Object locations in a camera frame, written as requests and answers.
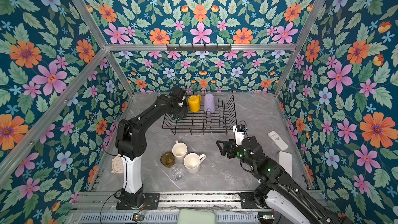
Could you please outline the yellow mug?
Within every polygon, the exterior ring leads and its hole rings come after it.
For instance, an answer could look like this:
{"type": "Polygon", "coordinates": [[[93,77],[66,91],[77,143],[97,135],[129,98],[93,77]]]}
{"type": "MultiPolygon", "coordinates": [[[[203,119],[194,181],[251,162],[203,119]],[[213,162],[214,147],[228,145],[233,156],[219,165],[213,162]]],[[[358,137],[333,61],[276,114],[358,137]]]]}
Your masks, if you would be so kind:
{"type": "Polygon", "coordinates": [[[196,113],[201,109],[201,96],[192,95],[188,98],[188,105],[191,112],[196,113]]]}

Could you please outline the lilac plastic cup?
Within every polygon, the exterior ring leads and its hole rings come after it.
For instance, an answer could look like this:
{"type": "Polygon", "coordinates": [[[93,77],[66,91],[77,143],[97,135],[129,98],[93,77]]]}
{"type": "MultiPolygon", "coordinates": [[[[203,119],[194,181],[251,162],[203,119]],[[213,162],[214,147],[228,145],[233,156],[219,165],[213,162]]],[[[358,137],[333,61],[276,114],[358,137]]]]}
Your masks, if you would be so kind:
{"type": "Polygon", "coordinates": [[[206,114],[214,114],[216,111],[214,95],[207,93],[204,96],[204,112],[206,114]]]}

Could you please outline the olive glass cup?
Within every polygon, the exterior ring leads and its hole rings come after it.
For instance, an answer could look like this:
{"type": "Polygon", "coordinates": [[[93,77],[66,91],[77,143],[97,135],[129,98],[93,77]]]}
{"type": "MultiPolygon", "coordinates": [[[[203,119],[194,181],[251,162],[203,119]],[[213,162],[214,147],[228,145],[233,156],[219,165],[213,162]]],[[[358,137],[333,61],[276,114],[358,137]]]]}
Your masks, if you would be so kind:
{"type": "Polygon", "coordinates": [[[161,164],[167,168],[171,168],[175,164],[175,156],[172,152],[168,151],[160,157],[161,164]]]}

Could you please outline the clear glass cup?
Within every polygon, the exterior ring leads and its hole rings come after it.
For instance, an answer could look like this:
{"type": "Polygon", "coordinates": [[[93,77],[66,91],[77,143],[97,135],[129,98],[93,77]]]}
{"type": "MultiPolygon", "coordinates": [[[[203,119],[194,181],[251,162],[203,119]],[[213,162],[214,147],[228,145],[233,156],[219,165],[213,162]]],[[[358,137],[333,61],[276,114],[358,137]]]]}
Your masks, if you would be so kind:
{"type": "Polygon", "coordinates": [[[179,181],[185,176],[185,167],[182,164],[174,164],[170,168],[169,177],[173,181],[179,181]]]}

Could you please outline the green mug white inside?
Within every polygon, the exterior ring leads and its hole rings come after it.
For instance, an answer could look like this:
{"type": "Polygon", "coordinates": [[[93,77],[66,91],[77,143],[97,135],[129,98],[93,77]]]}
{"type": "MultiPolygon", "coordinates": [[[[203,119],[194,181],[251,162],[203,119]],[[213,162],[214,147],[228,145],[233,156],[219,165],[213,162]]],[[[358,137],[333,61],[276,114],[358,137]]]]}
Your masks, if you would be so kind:
{"type": "Polygon", "coordinates": [[[173,115],[172,118],[176,121],[180,120],[181,118],[179,116],[173,115]]]}

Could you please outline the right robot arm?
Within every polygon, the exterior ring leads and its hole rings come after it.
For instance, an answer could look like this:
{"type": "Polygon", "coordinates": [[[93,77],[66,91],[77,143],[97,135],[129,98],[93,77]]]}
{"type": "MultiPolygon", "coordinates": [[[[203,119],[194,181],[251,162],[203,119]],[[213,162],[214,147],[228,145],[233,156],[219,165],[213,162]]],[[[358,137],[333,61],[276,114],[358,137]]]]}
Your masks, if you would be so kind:
{"type": "Polygon", "coordinates": [[[244,138],[240,145],[234,139],[216,144],[222,156],[250,166],[248,172],[260,182],[254,190],[257,206],[272,208],[294,224],[353,223],[322,206],[301,188],[280,164],[265,155],[255,136],[244,138]]]}

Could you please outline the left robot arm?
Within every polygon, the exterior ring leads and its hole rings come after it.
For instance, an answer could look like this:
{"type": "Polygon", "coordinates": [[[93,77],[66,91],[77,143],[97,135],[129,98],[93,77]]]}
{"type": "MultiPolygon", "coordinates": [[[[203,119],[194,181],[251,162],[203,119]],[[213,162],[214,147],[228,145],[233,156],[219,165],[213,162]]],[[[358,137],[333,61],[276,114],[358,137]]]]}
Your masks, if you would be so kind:
{"type": "Polygon", "coordinates": [[[120,120],[115,146],[122,156],[123,186],[115,194],[118,199],[116,209],[140,209],[144,205],[141,163],[147,148],[147,130],[164,115],[180,120],[186,118],[187,113],[187,93],[180,87],[174,87],[171,93],[159,95],[150,107],[136,117],[120,120]]]}

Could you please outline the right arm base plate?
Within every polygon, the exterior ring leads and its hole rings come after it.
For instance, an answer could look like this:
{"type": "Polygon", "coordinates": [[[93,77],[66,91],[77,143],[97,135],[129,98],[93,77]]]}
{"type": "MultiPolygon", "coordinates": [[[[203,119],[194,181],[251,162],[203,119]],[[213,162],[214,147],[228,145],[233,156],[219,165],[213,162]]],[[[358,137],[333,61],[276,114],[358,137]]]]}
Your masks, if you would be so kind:
{"type": "Polygon", "coordinates": [[[240,197],[240,205],[242,209],[266,209],[269,208],[265,203],[258,204],[255,201],[254,193],[252,192],[238,192],[240,197]]]}

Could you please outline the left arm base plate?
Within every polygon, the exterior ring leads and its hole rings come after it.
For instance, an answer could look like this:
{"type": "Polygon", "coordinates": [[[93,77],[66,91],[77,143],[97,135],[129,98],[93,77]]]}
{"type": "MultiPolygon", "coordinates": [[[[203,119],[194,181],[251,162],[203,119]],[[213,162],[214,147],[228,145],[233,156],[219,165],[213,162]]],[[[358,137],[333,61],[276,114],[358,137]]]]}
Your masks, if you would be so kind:
{"type": "Polygon", "coordinates": [[[118,199],[117,210],[154,210],[158,208],[160,203],[159,193],[137,193],[131,194],[123,192],[118,199]]]}

